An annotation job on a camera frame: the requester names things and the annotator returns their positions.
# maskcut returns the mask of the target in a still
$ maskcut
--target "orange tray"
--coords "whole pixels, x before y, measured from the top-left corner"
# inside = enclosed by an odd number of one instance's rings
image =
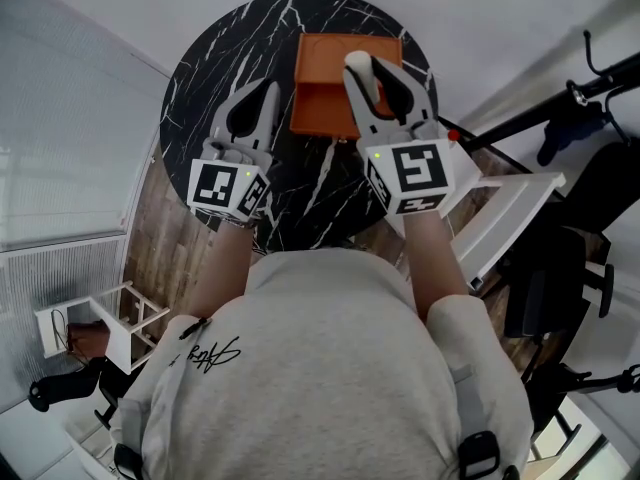
[[[342,81],[344,58],[364,50],[402,65],[402,41],[349,34],[301,34],[290,130],[304,135],[358,139],[360,134]],[[381,86],[379,112],[391,115]]]

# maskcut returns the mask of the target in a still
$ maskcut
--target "black marble tabletop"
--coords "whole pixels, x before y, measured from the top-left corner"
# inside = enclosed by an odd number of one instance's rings
[[[264,252],[338,244],[375,224],[384,210],[362,173],[355,141],[289,131],[301,32],[398,37],[404,69],[437,96],[420,47],[393,18],[362,0],[253,0],[209,27],[178,64],[164,98],[162,158],[186,201],[191,161],[199,158],[218,106],[243,85],[268,76],[280,85],[283,113],[273,141],[280,164],[255,245]],[[196,210],[210,228],[218,219]]]

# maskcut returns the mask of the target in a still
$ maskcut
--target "wooden floor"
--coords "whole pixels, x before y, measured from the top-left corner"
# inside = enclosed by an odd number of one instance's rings
[[[149,167],[136,211],[125,268],[125,280],[151,300],[172,309],[170,315],[149,326],[149,332],[159,338],[169,317],[185,311],[189,306],[198,274],[215,239],[209,230],[180,201],[171,186],[159,149],[154,153],[155,162]],[[474,160],[485,175],[518,173],[517,169],[489,151],[474,153]],[[449,214],[447,221],[452,236],[459,232],[478,212],[495,189],[472,191]],[[602,241],[597,236],[585,235],[588,257],[598,254]],[[355,237],[355,243],[389,261],[408,278],[408,264],[404,255],[404,241],[382,220]],[[495,271],[485,278],[489,288],[499,278]],[[502,337],[507,307],[508,288],[486,300],[487,310],[501,344],[522,371],[531,359],[535,345],[528,339]],[[121,308],[126,314],[128,308]],[[554,334],[545,346],[542,360],[562,357],[571,333]]]

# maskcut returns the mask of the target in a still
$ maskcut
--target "person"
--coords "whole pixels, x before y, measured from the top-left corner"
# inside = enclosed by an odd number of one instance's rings
[[[222,222],[188,314],[126,396],[146,411],[146,477],[458,478],[452,371],[465,365],[501,463],[522,472],[533,423],[518,374],[438,212],[404,224],[411,287],[357,250],[280,252],[250,268],[252,231]]]

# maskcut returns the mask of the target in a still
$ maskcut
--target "gray t-shirt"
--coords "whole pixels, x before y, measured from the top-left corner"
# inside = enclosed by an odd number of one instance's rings
[[[391,265],[325,249],[264,258],[245,296],[179,341],[195,321],[170,322],[127,394],[150,404],[142,455],[153,480],[457,478],[450,369],[465,365],[503,467],[523,470],[526,393],[479,299],[446,297],[425,326]]]

